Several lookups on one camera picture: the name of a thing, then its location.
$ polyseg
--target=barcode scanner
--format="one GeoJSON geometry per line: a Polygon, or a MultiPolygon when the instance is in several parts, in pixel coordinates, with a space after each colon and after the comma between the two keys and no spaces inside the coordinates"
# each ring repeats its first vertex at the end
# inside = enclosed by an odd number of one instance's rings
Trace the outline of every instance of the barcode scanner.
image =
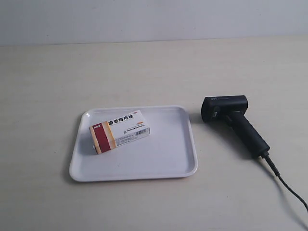
{"type": "Polygon", "coordinates": [[[205,123],[215,120],[225,121],[247,147],[251,156],[264,158],[283,185],[304,204],[308,211],[307,203],[281,178],[279,171],[269,157],[270,147],[268,144],[244,116],[247,108],[248,100],[244,95],[205,97],[201,116],[205,123]]]}

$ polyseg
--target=white table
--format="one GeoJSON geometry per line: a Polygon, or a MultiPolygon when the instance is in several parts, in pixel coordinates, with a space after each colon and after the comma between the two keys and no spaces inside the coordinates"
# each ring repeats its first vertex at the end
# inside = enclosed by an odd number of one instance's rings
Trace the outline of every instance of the white table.
{"type": "Polygon", "coordinates": [[[205,96],[245,94],[282,177],[308,200],[308,36],[0,47],[0,230],[305,230],[302,204],[248,158],[205,96]],[[199,168],[184,179],[75,183],[91,108],[179,104],[199,168]]]}

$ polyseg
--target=cable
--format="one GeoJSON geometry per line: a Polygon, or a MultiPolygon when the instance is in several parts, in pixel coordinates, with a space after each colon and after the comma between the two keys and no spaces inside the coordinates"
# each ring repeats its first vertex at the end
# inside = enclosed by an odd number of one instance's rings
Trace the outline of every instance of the cable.
{"type": "Polygon", "coordinates": [[[269,164],[270,168],[273,170],[273,172],[275,173],[275,175],[279,178],[279,180],[281,181],[281,183],[298,199],[300,200],[301,203],[303,203],[303,205],[305,206],[307,212],[308,212],[308,205],[307,203],[304,201],[303,198],[301,198],[296,192],[294,192],[289,185],[287,185],[286,182],[284,182],[284,180],[281,178],[280,173],[278,171],[278,169],[276,168],[276,166],[274,165],[274,163],[272,162],[272,160],[269,157],[269,153],[265,152],[263,155],[261,155],[261,157],[263,157],[266,162],[269,164]]]}

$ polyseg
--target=white tray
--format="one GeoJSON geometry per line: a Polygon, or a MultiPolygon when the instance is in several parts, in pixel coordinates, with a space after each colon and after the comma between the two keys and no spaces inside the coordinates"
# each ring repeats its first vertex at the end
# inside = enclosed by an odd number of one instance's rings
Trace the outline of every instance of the white tray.
{"type": "Polygon", "coordinates": [[[198,167],[189,116],[180,106],[102,108],[81,118],[70,165],[76,181],[181,178],[198,167]],[[148,137],[97,155],[89,126],[141,110],[148,137]]]}

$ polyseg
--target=white wall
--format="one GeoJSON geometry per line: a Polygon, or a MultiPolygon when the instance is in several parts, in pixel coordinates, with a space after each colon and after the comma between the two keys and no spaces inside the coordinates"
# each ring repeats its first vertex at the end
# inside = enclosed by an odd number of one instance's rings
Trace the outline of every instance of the white wall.
{"type": "Polygon", "coordinates": [[[308,33],[308,0],[0,0],[0,45],[308,33]]]}

